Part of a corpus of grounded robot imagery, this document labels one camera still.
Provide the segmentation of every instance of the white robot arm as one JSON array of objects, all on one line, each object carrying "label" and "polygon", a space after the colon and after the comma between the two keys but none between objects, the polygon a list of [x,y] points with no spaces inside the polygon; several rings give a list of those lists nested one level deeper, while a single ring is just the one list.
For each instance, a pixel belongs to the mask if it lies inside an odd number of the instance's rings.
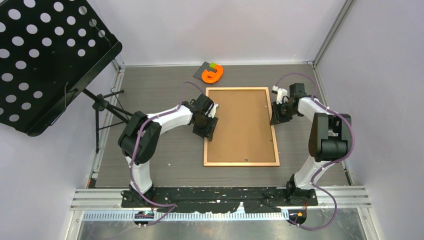
[{"label": "white robot arm", "polygon": [[118,141],[128,165],[132,160],[131,155],[136,144],[137,131],[141,124],[147,119],[159,116],[146,125],[144,135],[138,146],[135,164],[130,166],[134,181],[142,194],[153,186],[150,178],[149,160],[156,150],[159,136],[178,126],[193,124],[193,133],[211,141],[218,122],[218,118],[215,117],[217,107],[218,104],[214,104],[210,98],[201,94],[197,100],[192,100],[190,103],[182,102],[181,106],[166,111],[147,115],[140,111],[134,113]]},{"label": "white robot arm", "polygon": [[[281,101],[283,97],[277,96],[277,101],[272,103],[271,125],[281,124],[293,119],[293,115],[305,116],[312,122],[309,136],[308,150],[309,156],[302,168],[293,174],[286,184],[287,195],[290,199],[308,199],[313,194],[314,186],[311,179],[321,168],[314,181],[320,179],[324,172],[331,166],[324,168],[325,164],[344,157],[351,148],[351,134],[348,126],[337,116],[328,113],[321,108],[305,92],[302,83],[290,85],[288,101]],[[272,88],[272,93],[287,93],[285,89]],[[349,123],[351,117],[348,114],[341,114]]]}]

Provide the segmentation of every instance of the white enclosure wall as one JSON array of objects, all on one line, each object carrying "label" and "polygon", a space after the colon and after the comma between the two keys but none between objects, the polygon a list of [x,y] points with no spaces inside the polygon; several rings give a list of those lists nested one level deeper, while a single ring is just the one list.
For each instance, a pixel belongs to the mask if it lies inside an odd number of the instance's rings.
[{"label": "white enclosure wall", "polygon": [[[110,93],[115,76],[110,64],[88,89]],[[36,137],[0,124],[0,239],[64,238],[75,189],[87,185],[93,164],[92,104],[80,94],[53,126]]]},{"label": "white enclosure wall", "polygon": [[343,0],[95,0],[126,65],[313,60]]},{"label": "white enclosure wall", "polygon": [[352,116],[348,166],[384,239],[423,239],[424,2],[358,0],[318,64],[332,109]]}]

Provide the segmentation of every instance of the wire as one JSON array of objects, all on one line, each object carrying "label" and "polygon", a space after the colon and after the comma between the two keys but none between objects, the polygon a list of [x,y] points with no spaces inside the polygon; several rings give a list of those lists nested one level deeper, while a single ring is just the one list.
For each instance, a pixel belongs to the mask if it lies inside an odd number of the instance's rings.
[{"label": "wire", "polygon": [[136,154],[137,154],[137,149],[139,148],[139,143],[140,143],[140,139],[141,139],[141,136],[142,136],[142,132],[145,130],[145,127],[146,127],[146,125],[149,123],[149,122],[151,122],[151,121],[153,121],[153,120],[155,120],[155,119],[157,119],[157,118],[159,118],[159,117],[163,117],[163,116],[165,116],[165,115],[168,115],[168,114],[172,114],[172,113],[175,113],[175,112],[177,112],[180,108],[181,108],[181,105],[183,104],[183,95],[184,95],[184,84],[191,84],[191,85],[193,85],[193,86],[195,86],[197,89],[199,89],[199,91],[202,93],[202,94],[204,94],[204,92],[203,92],[203,90],[199,87],[199,86],[197,86],[196,84],[194,84],[194,83],[192,83],[192,82],[190,82],[190,81],[185,81],[183,84],[182,84],[182,86],[181,86],[181,93],[180,93],[180,97],[179,97],[179,104],[178,104],[178,106],[176,107],[176,108],[174,108],[174,109],[172,109],[172,110],[170,110],[170,111],[167,111],[167,112],[164,112],[164,113],[162,113],[162,114],[158,114],[158,115],[155,115],[155,116],[152,116],[151,118],[149,118],[149,119],[147,119],[146,121],[144,121],[143,122],[143,124],[141,125],[141,127],[140,127],[140,130],[138,131],[138,134],[137,134],[137,139],[136,139],[136,141],[135,141],[135,146],[134,146],[134,151],[132,152],[132,156],[131,156],[131,162],[129,163],[129,176],[130,176],[130,178],[131,178],[131,182],[133,183],[133,185],[134,185],[134,188],[135,188],[135,190],[137,191],[137,193],[146,201],[146,202],[148,202],[149,204],[151,204],[151,205],[154,205],[154,206],[157,206],[157,207],[163,207],[163,208],[166,208],[166,207],[171,207],[164,215],[162,215],[160,218],[158,218],[157,220],[155,220],[155,221],[153,221],[153,222],[150,222],[149,224],[147,224],[146,225],[146,227],[147,226],[151,226],[151,225],[154,225],[154,224],[157,224],[160,220],[162,220],[164,217],[166,217],[169,213],[171,213],[174,209],[175,209],[175,207],[177,206],[177,204],[175,204],[175,203],[171,203],[171,204],[160,204],[160,203],[156,203],[156,202],[153,202],[153,201],[151,201],[151,200],[149,200],[147,197],[145,197],[143,194],[142,194],[142,191],[140,191],[140,189],[139,189],[139,186],[137,185],[137,183],[136,183],[136,181],[135,181],[135,179],[134,179],[134,176],[133,176],[133,170],[132,170],[132,166],[134,165],[134,161],[135,161],[135,159],[136,159]]},{"label": "wire", "polygon": [[[312,185],[312,186],[314,186],[316,189],[318,189],[318,190],[321,190],[321,191],[323,191],[324,193],[326,193],[328,196],[330,196],[330,198],[332,199],[332,201],[334,202],[334,213],[333,213],[333,215],[332,215],[332,217],[331,217],[331,219],[330,219],[330,221],[328,221],[325,225],[323,225],[323,226],[320,226],[320,227],[309,227],[309,226],[304,226],[304,225],[299,225],[299,227],[300,228],[302,228],[302,229],[306,229],[306,230],[311,230],[311,231],[315,231],[315,230],[321,230],[321,229],[324,229],[324,228],[326,228],[326,227],[328,227],[330,224],[332,224],[333,222],[334,222],[334,220],[335,220],[335,218],[336,218],[336,215],[337,215],[337,202],[336,202],[336,199],[334,198],[334,196],[333,195],[331,195],[331,193],[329,193],[327,190],[325,190],[324,188],[322,188],[322,187],[319,187],[319,186],[317,186],[314,182],[315,182],[315,178],[323,171],[323,169],[325,169],[326,167],[330,167],[330,166],[332,166],[332,165],[334,165],[334,164],[338,164],[338,163],[340,163],[341,161],[344,161],[345,159],[347,159],[351,154],[352,154],[352,151],[354,150],[354,148],[355,148],[355,134],[354,134],[354,131],[353,131],[353,129],[352,129],[352,126],[350,125],[350,123],[342,116],[342,115],[340,115],[338,112],[335,112],[335,111],[333,111],[333,110],[331,110],[330,108],[328,108],[328,107],[326,107],[325,105],[323,105],[322,103],[320,103],[316,98],[315,98],[315,94],[317,93],[317,90],[318,90],[318,84],[317,84],[317,82],[314,80],[314,79],[312,79],[310,76],[308,76],[308,75],[306,75],[306,74],[303,74],[303,73],[301,73],[301,72],[291,72],[291,73],[288,73],[288,74],[286,74],[286,75],[284,75],[284,76],[282,76],[276,83],[275,83],[275,86],[278,86],[278,84],[281,82],[281,80],[283,80],[285,77],[287,77],[287,76],[290,76],[290,75],[301,75],[301,76],[304,76],[304,77],[306,77],[306,78],[308,78],[312,83],[313,83],[313,85],[315,86],[315,90],[313,91],[313,93],[312,93],[312,95],[310,96],[310,98],[312,99],[312,101],[314,102],[314,103],[316,103],[319,107],[321,107],[322,109],[324,109],[326,112],[328,112],[328,113],[331,113],[331,114],[333,114],[333,115],[335,115],[336,117],[338,117],[339,119],[341,119],[341,121],[343,122],[343,123],[345,123],[346,124],[346,126],[347,126],[347,128],[349,129],[349,132],[350,132],[350,136],[351,136],[351,138],[352,138],[352,144],[351,144],[351,146],[350,146],[350,149],[349,149],[349,151],[346,153],[346,155],[344,156],[344,157],[342,157],[342,158],[339,158],[339,159],[337,159],[337,160],[334,160],[334,161],[331,161],[331,162],[328,162],[328,163],[326,163],[326,164],[324,164],[322,167],[320,167],[316,172],[315,172],[315,174],[314,175],[312,175],[312,178],[310,179],[310,184]],[[296,223],[296,221],[292,221],[292,220],[288,220],[290,223],[292,223],[292,224],[294,224],[294,225],[297,225],[297,223]]]},{"label": "wire", "polygon": [[289,98],[289,96],[282,96],[282,102],[284,103],[284,97],[286,97],[287,98],[287,102],[290,100],[290,98]]}]

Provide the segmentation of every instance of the gray wooden table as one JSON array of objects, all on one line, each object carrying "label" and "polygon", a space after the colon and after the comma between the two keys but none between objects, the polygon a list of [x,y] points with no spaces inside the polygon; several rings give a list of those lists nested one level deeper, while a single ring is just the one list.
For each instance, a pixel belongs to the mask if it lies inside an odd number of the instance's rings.
[{"label": "gray wooden table", "polygon": [[[282,75],[290,72],[314,76],[311,66],[306,64],[224,66],[221,80],[210,86],[192,77],[197,69],[197,66],[128,67],[121,86],[125,93],[120,94],[119,100],[129,112],[151,114],[175,107],[185,81],[192,81],[203,90],[206,87],[272,88]],[[314,90],[314,85],[307,78],[298,75],[288,76],[279,86],[289,89],[293,83],[304,83],[308,94]],[[198,96],[199,90],[186,84],[184,100],[190,101]],[[275,101],[275,98],[272,94],[271,101]],[[124,127],[121,124],[110,129],[96,187],[127,187],[130,182],[128,164],[118,146],[118,138]],[[309,155],[311,123],[305,117],[294,116],[292,121],[275,126],[279,167],[204,167],[204,140],[193,134],[192,130],[193,126],[180,126],[160,136],[156,152],[150,160],[150,174],[155,186],[285,186]],[[342,165],[331,167],[318,184],[347,185]]]}]

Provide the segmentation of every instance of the orange toy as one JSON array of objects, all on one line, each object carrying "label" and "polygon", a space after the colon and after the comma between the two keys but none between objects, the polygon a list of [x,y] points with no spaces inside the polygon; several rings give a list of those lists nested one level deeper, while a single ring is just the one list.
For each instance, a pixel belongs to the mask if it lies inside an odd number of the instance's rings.
[{"label": "orange toy", "polygon": [[201,74],[201,79],[207,84],[218,82],[224,73],[224,68],[221,65],[215,64],[213,62],[209,65],[209,67],[215,69],[216,72],[208,71],[205,69]]}]

